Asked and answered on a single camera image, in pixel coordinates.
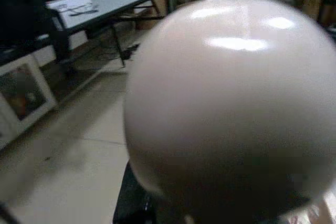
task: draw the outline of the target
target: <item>glossy ball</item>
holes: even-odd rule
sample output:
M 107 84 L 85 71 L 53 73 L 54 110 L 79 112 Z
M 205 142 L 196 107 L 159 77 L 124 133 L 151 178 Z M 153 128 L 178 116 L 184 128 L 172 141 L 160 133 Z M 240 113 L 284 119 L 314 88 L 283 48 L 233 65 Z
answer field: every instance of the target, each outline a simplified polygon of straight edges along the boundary
M 139 182 L 196 223 L 273 218 L 334 178 L 336 52 L 270 0 L 202 0 L 140 46 L 125 100 Z

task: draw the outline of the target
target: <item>floor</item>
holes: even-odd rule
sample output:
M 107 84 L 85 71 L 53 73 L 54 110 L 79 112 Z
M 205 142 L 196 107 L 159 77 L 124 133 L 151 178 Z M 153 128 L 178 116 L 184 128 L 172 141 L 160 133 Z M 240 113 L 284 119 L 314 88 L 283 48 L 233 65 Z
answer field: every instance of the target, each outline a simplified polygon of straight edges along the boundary
M 131 67 L 111 61 L 0 152 L 0 200 L 23 224 L 111 223 L 128 161 L 122 112 Z

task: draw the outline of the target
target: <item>cabinet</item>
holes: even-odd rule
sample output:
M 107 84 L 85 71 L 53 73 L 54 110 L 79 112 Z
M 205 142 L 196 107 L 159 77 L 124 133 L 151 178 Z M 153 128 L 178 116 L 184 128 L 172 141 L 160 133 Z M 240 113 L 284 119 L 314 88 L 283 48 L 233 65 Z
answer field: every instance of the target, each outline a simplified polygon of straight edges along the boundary
M 27 55 L 0 67 L 0 131 L 3 134 L 18 136 L 55 105 L 55 98 L 33 56 Z

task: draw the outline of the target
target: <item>black object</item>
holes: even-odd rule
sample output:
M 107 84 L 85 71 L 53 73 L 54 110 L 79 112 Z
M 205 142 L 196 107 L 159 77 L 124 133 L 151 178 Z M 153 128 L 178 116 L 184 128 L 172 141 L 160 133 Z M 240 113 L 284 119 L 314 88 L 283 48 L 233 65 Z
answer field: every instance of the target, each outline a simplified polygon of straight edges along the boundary
M 114 224 L 155 223 L 155 211 L 151 196 L 139 185 L 132 168 L 127 163 L 113 216 Z
M 19 224 L 19 222 L 11 215 L 7 208 L 0 202 L 0 219 L 8 224 Z
M 329 33 L 329 35 L 331 36 L 331 38 L 334 40 L 334 42 L 336 43 L 336 23 L 332 24 L 328 29 L 327 32 Z
M 45 0 L 0 0 L 0 47 L 28 48 L 36 38 L 48 34 L 58 61 L 69 57 L 69 40 L 64 23 Z
M 133 46 L 131 46 L 131 47 L 128 47 L 128 48 L 123 52 L 124 60 L 129 60 L 129 59 L 131 59 L 132 54 L 134 54 L 134 52 L 136 52 L 136 50 L 138 49 L 139 46 L 140 46 L 140 44 L 136 44 L 136 45 L 133 45 Z
M 109 21 L 103 22 L 101 24 L 97 24 L 95 27 L 88 28 L 86 30 L 86 34 L 87 34 L 88 39 L 93 39 L 110 29 L 112 31 L 113 39 L 116 43 L 116 49 L 119 53 L 121 63 L 123 66 L 125 66 L 125 60 L 128 60 L 130 58 L 130 55 L 129 57 L 125 56 L 124 51 L 122 50 L 119 39 L 118 39 L 117 31 L 113 24 L 111 24 Z

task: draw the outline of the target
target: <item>white tile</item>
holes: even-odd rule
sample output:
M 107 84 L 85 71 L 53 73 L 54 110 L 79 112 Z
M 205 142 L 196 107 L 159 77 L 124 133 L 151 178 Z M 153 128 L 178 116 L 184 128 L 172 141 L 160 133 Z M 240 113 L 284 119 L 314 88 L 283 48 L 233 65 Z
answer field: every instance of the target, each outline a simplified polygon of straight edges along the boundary
M 128 74 L 115 74 L 103 72 L 97 76 L 89 85 L 94 91 L 115 91 L 125 92 Z
M 28 132 L 9 144 L 0 153 L 0 201 L 16 195 L 16 190 L 33 178 L 36 165 L 52 156 L 62 144 L 60 136 Z
M 25 224 L 108 224 L 127 161 L 123 145 L 67 138 L 8 205 Z
M 83 89 L 58 109 L 51 111 L 41 118 L 29 131 L 42 135 L 67 134 L 73 132 L 85 116 L 87 107 L 94 99 L 94 92 Z
M 123 100 L 121 92 L 97 92 L 71 135 L 124 144 Z
M 119 60 L 111 60 L 104 68 L 105 72 L 112 73 L 130 73 L 133 65 L 134 56 L 131 56 L 130 60 L 125 61 L 125 67 L 121 64 Z

